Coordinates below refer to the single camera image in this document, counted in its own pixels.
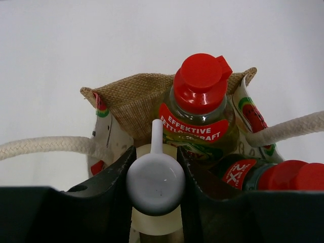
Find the cream pump soap bottle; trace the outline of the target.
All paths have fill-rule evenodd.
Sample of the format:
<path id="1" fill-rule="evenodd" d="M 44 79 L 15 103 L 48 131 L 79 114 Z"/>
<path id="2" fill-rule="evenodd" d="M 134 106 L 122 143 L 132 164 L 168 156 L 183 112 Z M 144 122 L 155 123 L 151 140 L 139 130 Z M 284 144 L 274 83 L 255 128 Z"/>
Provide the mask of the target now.
<path id="1" fill-rule="evenodd" d="M 126 176 L 132 228 L 140 242 L 183 242 L 180 201 L 185 175 L 177 149 L 163 144 L 163 123 L 152 122 L 151 143 L 136 149 L 137 158 Z"/>

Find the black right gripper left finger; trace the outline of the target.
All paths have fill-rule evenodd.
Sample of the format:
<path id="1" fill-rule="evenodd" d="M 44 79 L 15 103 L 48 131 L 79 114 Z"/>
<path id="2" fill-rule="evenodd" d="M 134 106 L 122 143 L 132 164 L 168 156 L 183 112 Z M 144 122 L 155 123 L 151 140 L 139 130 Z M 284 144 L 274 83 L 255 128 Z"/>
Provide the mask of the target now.
<path id="1" fill-rule="evenodd" d="M 132 204 L 126 174 L 135 159 L 136 148 L 130 147 L 68 191 L 1 188 L 1 242 L 128 242 Z"/>

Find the burlap canvas bag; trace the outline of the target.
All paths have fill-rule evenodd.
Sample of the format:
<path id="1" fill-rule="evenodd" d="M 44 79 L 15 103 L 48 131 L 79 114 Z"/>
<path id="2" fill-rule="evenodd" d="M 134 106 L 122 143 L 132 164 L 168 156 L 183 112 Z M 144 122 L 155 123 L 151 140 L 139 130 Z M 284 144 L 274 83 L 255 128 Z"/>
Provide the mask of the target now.
<path id="1" fill-rule="evenodd" d="M 255 157 L 270 163 L 280 163 L 282 156 L 276 145 L 253 147 L 246 141 L 246 134 L 267 128 L 246 91 L 247 85 L 257 73 L 252 67 L 244 72 L 227 76 L 227 98 L 235 111 L 238 126 L 238 147 L 230 150 L 247 157 Z M 116 161 L 131 146 L 138 149 L 148 146 L 151 139 L 151 123 L 157 105 L 170 90 L 174 75 L 140 73 L 97 89 L 81 88 L 81 94 L 96 109 L 96 125 L 92 139 L 107 147 Z"/>

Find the yellow dish soap bottle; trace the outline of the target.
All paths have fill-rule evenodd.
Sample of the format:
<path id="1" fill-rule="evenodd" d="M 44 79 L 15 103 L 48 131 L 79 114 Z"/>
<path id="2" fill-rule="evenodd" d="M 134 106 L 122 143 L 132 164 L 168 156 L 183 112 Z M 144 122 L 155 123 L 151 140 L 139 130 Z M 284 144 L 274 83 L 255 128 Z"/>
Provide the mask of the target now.
<path id="1" fill-rule="evenodd" d="M 152 111 L 153 118 L 163 122 L 163 142 L 182 146 L 207 169 L 239 144 L 235 112 L 226 94 L 231 74 L 223 56 L 193 54 Z"/>

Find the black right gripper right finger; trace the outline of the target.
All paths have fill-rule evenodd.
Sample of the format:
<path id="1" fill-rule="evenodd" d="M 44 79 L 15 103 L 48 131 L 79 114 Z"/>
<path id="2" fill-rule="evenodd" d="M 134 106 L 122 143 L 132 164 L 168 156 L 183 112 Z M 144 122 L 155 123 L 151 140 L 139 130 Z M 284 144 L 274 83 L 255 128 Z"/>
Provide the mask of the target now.
<path id="1" fill-rule="evenodd" d="M 185 242 L 323 242 L 323 193 L 250 191 L 203 169 L 183 147 L 181 217 Z"/>

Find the green dish soap bottle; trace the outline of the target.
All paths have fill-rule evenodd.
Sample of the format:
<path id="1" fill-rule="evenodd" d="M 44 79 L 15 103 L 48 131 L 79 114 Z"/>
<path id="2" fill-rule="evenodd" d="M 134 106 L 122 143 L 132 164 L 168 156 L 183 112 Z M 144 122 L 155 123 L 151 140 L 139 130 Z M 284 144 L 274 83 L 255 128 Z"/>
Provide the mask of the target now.
<path id="1" fill-rule="evenodd" d="M 262 158 L 230 154 L 209 171 L 228 185 L 242 190 L 323 191 L 323 164 L 301 160 L 271 163 Z"/>

